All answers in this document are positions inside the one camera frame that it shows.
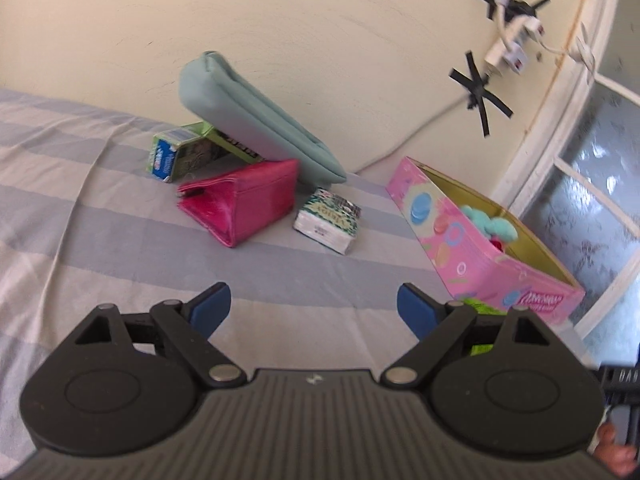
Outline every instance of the gray ribbed panel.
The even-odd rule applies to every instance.
[[[366,371],[263,370],[210,393],[171,438],[134,455],[38,452],[10,480],[612,480],[586,454],[501,461],[445,434],[418,396]]]

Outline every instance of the human hand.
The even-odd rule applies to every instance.
[[[593,452],[593,456],[620,478],[631,474],[638,466],[636,462],[638,450],[633,446],[616,444],[616,428],[610,422],[601,425],[597,435],[600,443]]]

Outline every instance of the bed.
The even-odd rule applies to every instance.
[[[174,185],[145,172],[153,133],[170,127],[0,90],[0,475],[33,450],[22,386],[96,304],[146,311],[227,282],[232,310],[212,342],[248,372],[379,374],[416,343],[396,313],[398,286],[450,299],[385,189],[356,175],[334,187],[363,210],[349,256],[293,231],[292,216],[223,247],[175,206]],[[588,358],[570,326],[556,330]]]

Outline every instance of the light blue pouch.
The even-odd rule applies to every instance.
[[[205,52],[180,73],[185,108],[266,160],[296,158],[300,181],[328,186],[347,178],[320,140],[239,76],[217,52]]]

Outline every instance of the rust stain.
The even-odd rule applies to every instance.
[[[586,0],[580,0],[580,4],[578,5],[578,10],[575,13],[574,24],[573,24],[572,28],[570,29],[569,36],[566,38],[566,41],[564,42],[564,49],[565,50],[569,49],[569,47],[571,46],[571,38],[575,35],[578,27],[580,26],[580,13],[582,12],[582,9],[584,8],[585,1]],[[551,94],[551,89],[553,88],[554,83],[558,79],[558,76],[560,75],[560,71],[562,69],[562,66],[564,65],[564,62],[565,62],[567,57],[568,56],[562,56],[561,58],[556,60],[556,66],[558,68],[556,69],[556,72],[554,73],[554,76],[551,78],[551,83],[549,83],[549,86],[546,88],[545,95],[542,97],[542,101],[540,102],[540,106],[538,107],[538,110],[536,111],[536,114],[533,116],[533,120],[529,123],[529,127],[525,130],[526,133],[530,132],[531,129],[533,128],[533,125],[536,124],[536,121],[538,120],[540,112],[542,111],[542,108],[546,104],[546,100],[549,98],[549,94]]]

